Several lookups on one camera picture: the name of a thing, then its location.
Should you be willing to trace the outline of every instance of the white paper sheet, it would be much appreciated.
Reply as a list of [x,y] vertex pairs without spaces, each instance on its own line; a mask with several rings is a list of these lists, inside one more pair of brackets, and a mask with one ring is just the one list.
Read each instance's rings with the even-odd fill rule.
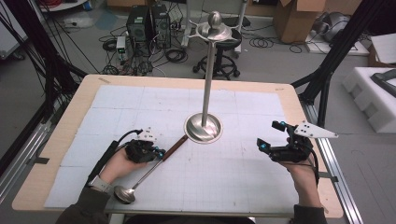
[[[155,146],[169,149],[184,135],[186,118],[202,112],[203,98],[200,90],[102,86],[64,156],[45,206],[66,208],[74,203],[111,141],[128,131],[151,127],[158,138]],[[290,174],[256,146],[258,137],[273,146],[286,145],[287,135],[271,127],[273,120],[285,120],[277,95],[211,91],[209,113],[223,123],[218,141],[200,145],[188,140],[138,187],[134,203],[112,199],[107,208],[292,213],[298,200]],[[155,163],[113,185],[131,187]]]
[[396,63],[396,34],[372,36],[372,41],[381,63]]

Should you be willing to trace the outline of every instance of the wooden table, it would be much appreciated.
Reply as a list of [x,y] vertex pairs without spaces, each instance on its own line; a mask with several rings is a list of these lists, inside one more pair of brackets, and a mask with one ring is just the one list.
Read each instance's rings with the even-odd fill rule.
[[[44,207],[44,203],[50,193],[58,168],[64,154],[72,144],[78,127],[89,110],[95,94],[102,85],[203,89],[205,81],[201,79],[163,77],[86,76],[40,155],[43,158],[49,158],[49,162],[47,164],[35,164],[12,204],[15,210],[50,210]],[[289,84],[214,80],[212,82],[212,90],[276,93],[282,104],[287,123],[299,124],[302,120],[306,120],[297,94]],[[318,154],[320,171],[327,172],[318,152],[318,147],[315,142],[313,143],[315,146],[314,150]],[[318,192],[325,207],[326,217],[341,217],[343,210],[331,180],[321,178]]]

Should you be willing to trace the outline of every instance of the circular metal base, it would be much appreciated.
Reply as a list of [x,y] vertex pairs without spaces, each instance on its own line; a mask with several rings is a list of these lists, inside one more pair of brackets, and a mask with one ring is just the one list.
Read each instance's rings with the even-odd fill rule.
[[214,115],[208,114],[206,126],[202,127],[202,113],[198,113],[186,119],[184,132],[196,143],[209,144],[221,137],[222,123]]
[[132,203],[135,200],[134,189],[126,189],[122,186],[114,187],[114,196],[116,196],[119,202],[125,204]]

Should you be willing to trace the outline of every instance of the metal rod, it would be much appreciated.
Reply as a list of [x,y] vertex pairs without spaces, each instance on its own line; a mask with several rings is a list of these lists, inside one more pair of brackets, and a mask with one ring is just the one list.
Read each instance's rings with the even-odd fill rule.
[[204,92],[204,108],[202,112],[202,127],[206,127],[207,121],[207,110],[209,108],[209,96],[210,87],[212,84],[213,67],[215,63],[215,52],[216,42],[209,41],[209,48],[207,50],[207,62],[206,62],[206,75],[205,75],[205,92]]
[[157,168],[161,163],[163,163],[163,161],[166,161],[166,159],[168,159],[181,145],[183,145],[183,143],[189,139],[189,137],[184,134],[183,137],[181,137],[171,148],[169,148],[169,150],[165,153],[165,155],[163,155],[163,158],[157,162],[157,164],[155,164],[155,166],[153,166],[145,175],[142,176],[142,178],[139,179],[139,181],[137,181],[137,183],[132,187],[132,189],[136,189],[137,186],[139,186],[140,183],[142,183],[146,177],[148,177],[154,170],[155,168]]

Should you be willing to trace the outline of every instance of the hand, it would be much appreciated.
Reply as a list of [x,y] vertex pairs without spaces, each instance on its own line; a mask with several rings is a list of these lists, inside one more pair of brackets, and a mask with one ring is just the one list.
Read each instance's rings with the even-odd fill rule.
[[[312,154],[309,155],[309,160],[313,160]],[[299,205],[321,207],[314,168],[311,166],[309,160],[297,163],[291,161],[280,162],[279,164],[286,167],[293,178],[294,187],[299,195]]]
[[99,176],[102,180],[111,184],[115,179],[128,175],[133,170],[145,167],[146,165],[146,162],[135,163],[128,160],[125,148],[122,148],[111,157]]

